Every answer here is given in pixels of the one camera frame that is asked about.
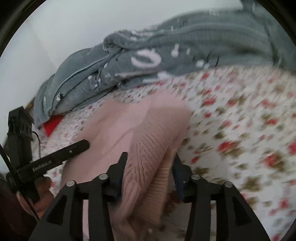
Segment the white wall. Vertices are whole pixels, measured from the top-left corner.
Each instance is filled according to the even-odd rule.
[[[0,58],[0,143],[8,112],[27,105],[73,52],[119,29],[141,29],[208,8],[241,8],[239,0],[47,0],[19,28]],[[0,173],[6,172],[0,157]]]

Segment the ribbed fabric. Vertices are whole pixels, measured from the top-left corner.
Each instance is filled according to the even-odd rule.
[[[166,201],[172,160],[188,127],[190,110],[168,93],[139,103],[107,101],[89,118],[76,141],[90,148],[65,164],[62,185],[87,182],[128,152],[122,200],[109,206],[117,240],[139,240],[143,229],[157,225]],[[88,203],[83,207],[83,231],[88,235]]]

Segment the black cable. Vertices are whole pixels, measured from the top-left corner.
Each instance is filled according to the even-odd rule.
[[[0,144],[0,155],[1,155],[1,157],[3,158],[3,160],[4,160],[4,162],[5,162],[5,164],[6,164],[7,168],[8,168],[8,170],[10,171],[11,176],[12,176],[14,182],[15,182],[16,184],[20,183],[20,180],[19,180],[18,176],[16,175],[14,169],[12,168],[12,166],[11,166],[11,164],[10,164],[10,161],[9,161],[9,159],[8,159],[8,157],[7,157],[7,155],[6,155],[5,151],[4,151],[4,149],[3,149],[3,147],[1,146],[1,144]],[[34,214],[35,219],[36,219],[37,221],[39,221],[40,218],[39,218],[37,212],[35,211],[35,209],[34,209],[33,206],[31,205],[31,203],[29,202],[29,200],[28,200],[28,198],[26,197],[26,195],[24,194],[23,190],[21,190],[21,188],[20,188],[19,191],[20,191],[21,195],[23,196],[24,200],[26,201],[26,203],[28,204],[29,208],[31,209],[32,213]]]
[[[37,138],[38,138],[38,142],[39,142],[39,159],[40,159],[40,158],[41,158],[41,150],[40,150],[41,145],[40,145],[40,139],[39,139],[39,136],[38,136],[38,134],[37,134],[36,132],[32,131],[32,133],[34,133],[34,134],[37,136]]]

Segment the floral bedsheet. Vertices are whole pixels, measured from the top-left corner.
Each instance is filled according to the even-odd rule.
[[[159,79],[133,90],[115,90],[65,115],[52,135],[41,138],[42,156],[73,143],[91,113],[108,98],[138,102],[167,90],[188,101],[190,126],[178,153],[194,173],[215,183],[231,181],[262,222],[272,241],[296,218],[296,77],[269,66],[231,66]],[[37,159],[37,141],[33,143]],[[59,190],[62,166],[48,172]],[[183,240],[190,204],[172,189],[158,240]],[[215,219],[212,222],[215,240]]]

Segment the silver screw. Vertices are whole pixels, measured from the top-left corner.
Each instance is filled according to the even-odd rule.
[[[107,178],[108,178],[108,175],[106,173],[99,175],[100,180],[106,180]]]
[[[201,179],[201,176],[198,175],[198,174],[193,174],[193,175],[191,176],[191,179],[193,179],[193,180],[199,180],[199,179]]]
[[[225,182],[224,186],[226,186],[227,188],[232,188],[233,184],[231,182]]]
[[[66,183],[66,185],[68,187],[72,187],[72,186],[74,186],[74,184],[75,184],[75,182],[73,180],[67,181],[67,183]]]

